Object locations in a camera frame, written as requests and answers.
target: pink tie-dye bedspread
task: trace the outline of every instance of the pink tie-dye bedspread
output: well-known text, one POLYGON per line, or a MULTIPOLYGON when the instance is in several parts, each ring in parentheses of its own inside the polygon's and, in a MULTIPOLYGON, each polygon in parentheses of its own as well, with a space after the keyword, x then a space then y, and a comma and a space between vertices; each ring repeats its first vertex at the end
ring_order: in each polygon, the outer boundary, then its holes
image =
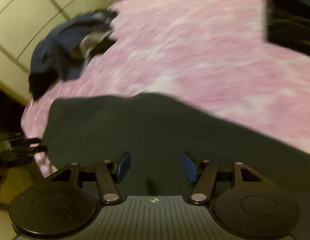
MULTIPOLYGON (((159 92, 310 153, 310 57, 265 41, 264 0, 123 0, 117 43, 27 106, 42 137, 59 97, 159 92)), ((55 171, 36 156, 44 176, 55 171)))

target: black ribbed surface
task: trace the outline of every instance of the black ribbed surface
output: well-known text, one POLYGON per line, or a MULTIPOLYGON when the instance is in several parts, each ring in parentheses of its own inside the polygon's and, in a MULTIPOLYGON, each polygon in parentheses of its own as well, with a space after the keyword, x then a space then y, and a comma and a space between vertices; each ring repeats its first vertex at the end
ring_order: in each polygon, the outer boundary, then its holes
MULTIPOLYGON (((67 240, 240 240, 222 229, 205 207, 181 196, 128 196, 120 205, 101 210, 96 220, 67 240)), ((293 240, 288 236, 282 240, 293 240)))

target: silver rivet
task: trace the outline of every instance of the silver rivet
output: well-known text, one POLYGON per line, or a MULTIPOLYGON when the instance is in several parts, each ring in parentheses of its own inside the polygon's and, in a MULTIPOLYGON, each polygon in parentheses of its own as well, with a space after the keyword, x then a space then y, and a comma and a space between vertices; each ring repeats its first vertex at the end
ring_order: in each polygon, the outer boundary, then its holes
POLYGON ((203 201, 206 199, 206 196, 202 193, 196 193, 191 196, 191 199, 195 201, 203 201))
POLYGON ((119 196, 117 194, 114 194, 114 193, 105 194, 103 196, 103 199, 105 199, 108 202, 118 200, 118 198, 119 198, 119 196))

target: blue cloth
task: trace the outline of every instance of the blue cloth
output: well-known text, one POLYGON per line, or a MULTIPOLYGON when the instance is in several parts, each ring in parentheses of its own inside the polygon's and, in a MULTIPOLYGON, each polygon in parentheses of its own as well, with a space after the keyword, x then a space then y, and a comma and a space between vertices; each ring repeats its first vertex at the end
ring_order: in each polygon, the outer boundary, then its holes
POLYGON ((85 64, 84 59, 73 59, 71 52, 91 32, 107 31, 110 22, 117 16, 110 10, 98 10, 78 15, 54 28, 38 43, 31 58, 29 91, 34 100, 42 96, 58 78, 79 78, 85 64))

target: triangular cutout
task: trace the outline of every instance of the triangular cutout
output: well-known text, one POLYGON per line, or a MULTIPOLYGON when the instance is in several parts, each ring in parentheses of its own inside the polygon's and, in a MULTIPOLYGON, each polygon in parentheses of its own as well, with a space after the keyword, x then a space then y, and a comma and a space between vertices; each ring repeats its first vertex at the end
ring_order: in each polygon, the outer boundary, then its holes
POLYGON ((242 180, 244 182, 261 182, 262 180, 256 177, 246 168, 241 168, 242 180))

